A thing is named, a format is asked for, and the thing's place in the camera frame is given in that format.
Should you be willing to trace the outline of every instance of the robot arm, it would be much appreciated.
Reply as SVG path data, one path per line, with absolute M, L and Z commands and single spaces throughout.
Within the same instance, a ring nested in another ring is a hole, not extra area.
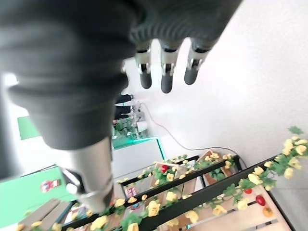
M 198 53 L 215 44 L 239 3 L 0 1 L 0 71 L 19 80 L 10 97 L 57 150 L 68 191 L 94 212 L 109 206 L 112 197 L 110 126 L 114 102 L 127 83 L 123 60 L 137 52 L 141 82 L 149 88 L 150 41 L 160 39 L 167 93 L 181 41 L 194 41 L 189 70 L 198 70 L 205 57 Z M 186 83 L 195 77 L 185 76 Z

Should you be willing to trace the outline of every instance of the yellow artificial flower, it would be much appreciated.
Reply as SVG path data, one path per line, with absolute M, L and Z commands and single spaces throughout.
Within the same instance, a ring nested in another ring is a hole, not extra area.
M 292 136 L 292 138 L 291 138 L 293 141 L 296 141 L 296 140 L 298 140 L 299 139 L 299 137 L 298 136 Z
M 168 192 L 166 196 L 167 201 L 174 202 L 178 199 L 178 196 L 174 192 Z
M 171 173 L 168 173 L 167 174 L 167 181 L 173 181 L 173 179 L 174 179 L 174 175 L 171 174 Z
M 41 226 L 42 222 L 41 221 L 36 221 L 34 223 L 32 223 L 31 227 L 35 228 L 35 227 L 39 227 Z
M 258 166 L 258 167 L 256 167 L 256 168 L 254 169 L 253 174 L 259 176 L 259 175 L 262 174 L 263 172 L 264 172 L 263 168 L 261 168 L 261 167 Z
M 239 201 L 239 202 L 237 203 L 237 208 L 238 208 L 239 210 L 245 210 L 245 209 L 247 209 L 247 208 L 248 208 L 248 202 L 249 202 L 249 199 L 248 199 L 248 198 L 245 198 L 245 199 Z
M 143 201 L 145 201 L 145 200 L 146 200 L 146 198 L 148 198 L 148 195 L 146 195 L 146 194 L 145 194 L 145 195 L 143 195 L 143 196 L 142 196 L 142 198 L 141 198 L 141 199 L 142 199 Z
M 134 202 L 136 202 L 137 201 L 137 199 L 135 198 L 135 197 L 130 197 L 130 199 L 128 200 L 128 203 L 134 203 Z
M 51 228 L 52 231 L 61 231 L 62 230 L 62 225 L 61 224 L 58 224 L 58 223 L 54 223 L 52 225 L 52 228 Z
M 307 147 L 304 145 L 299 145 L 295 148 L 296 152 L 300 155 L 304 155 L 304 151 L 307 150 Z
M 122 206 L 124 203 L 125 203 L 125 199 L 122 199 L 122 198 L 117 199 L 116 202 L 115 202 L 115 207 L 116 207 L 116 208 L 117 208 L 117 207 L 120 207 L 120 206 Z
M 205 157 L 205 161 L 211 161 L 212 159 L 207 155 L 206 157 Z
M 190 211 L 186 212 L 185 213 L 185 217 L 190 219 L 192 224 L 197 223 L 197 221 L 199 219 L 198 214 L 195 211 L 193 211 L 193 210 L 190 210 Z
M 173 218 L 172 220 L 167 221 L 167 225 L 170 227 L 177 226 L 179 225 L 179 220 L 176 218 Z
M 216 207 L 213 209 L 213 215 L 219 216 L 220 213 L 227 213 L 227 210 L 221 205 L 216 205 Z
M 191 194 L 183 195 L 183 196 L 182 196 L 182 199 L 185 200 L 185 199 L 187 199 L 188 197 L 191 197 L 191 196 L 192 196 Z
M 305 144 L 305 143 L 308 143 L 308 140 L 302 139 L 302 140 L 296 141 L 295 145 L 301 145 L 301 144 Z
M 269 186 L 269 185 L 266 185 L 266 186 L 265 186 L 265 190 L 266 190 L 266 191 L 270 191 L 272 188 L 274 188 L 274 186 Z
M 77 215 L 78 215 L 78 212 L 77 212 L 77 213 L 73 213 L 73 214 L 72 214 L 72 217 L 71 217 L 71 218 L 72 218 L 72 220 L 76 220 Z
M 15 231 L 21 231 L 24 229 L 24 227 L 25 227 L 24 224 L 18 224 Z
M 127 231 L 139 231 L 138 223 L 132 223 L 128 226 Z
M 296 168 L 298 170 L 302 169 L 302 166 L 299 164 L 298 159 L 296 159 L 295 157 L 292 157 L 291 160 L 289 160 L 288 165 L 292 166 L 293 168 Z
M 248 179 L 249 179 L 252 183 L 257 184 L 257 185 L 263 183 L 263 181 L 260 180 L 259 176 L 255 175 L 255 174 L 253 174 L 253 173 L 248 174 Z
M 291 139 L 287 139 L 287 140 L 284 142 L 283 146 L 284 146 L 285 148 L 287 148 L 287 149 L 292 149 L 292 148 L 293 148 L 292 140 L 291 140 Z
M 264 166 L 265 167 L 270 167 L 270 166 L 272 166 L 272 164 L 273 163 L 271 161 L 267 161 L 267 162 L 264 163 Z
M 289 167 L 284 171 L 284 177 L 286 179 L 290 179 L 292 178 L 292 176 L 293 176 L 293 169 Z
M 158 204 L 156 201 L 151 201 L 149 203 L 149 217 L 154 217 L 158 214 L 159 212 L 159 207 L 160 207 L 160 204 Z
M 87 217 L 91 217 L 93 215 L 93 212 L 91 210 L 88 210 L 86 212 Z
M 217 153 L 213 153 L 210 155 L 211 158 L 213 159 L 218 159 L 219 158 L 219 155 Z
M 230 166 L 232 165 L 232 163 L 229 160 L 225 161 L 225 168 L 230 168 Z
M 96 218 L 95 221 L 92 222 L 91 224 L 91 231 L 95 231 L 96 229 L 100 229 L 102 228 L 106 223 L 107 223 L 108 219 L 107 216 L 101 216 L 99 218 Z

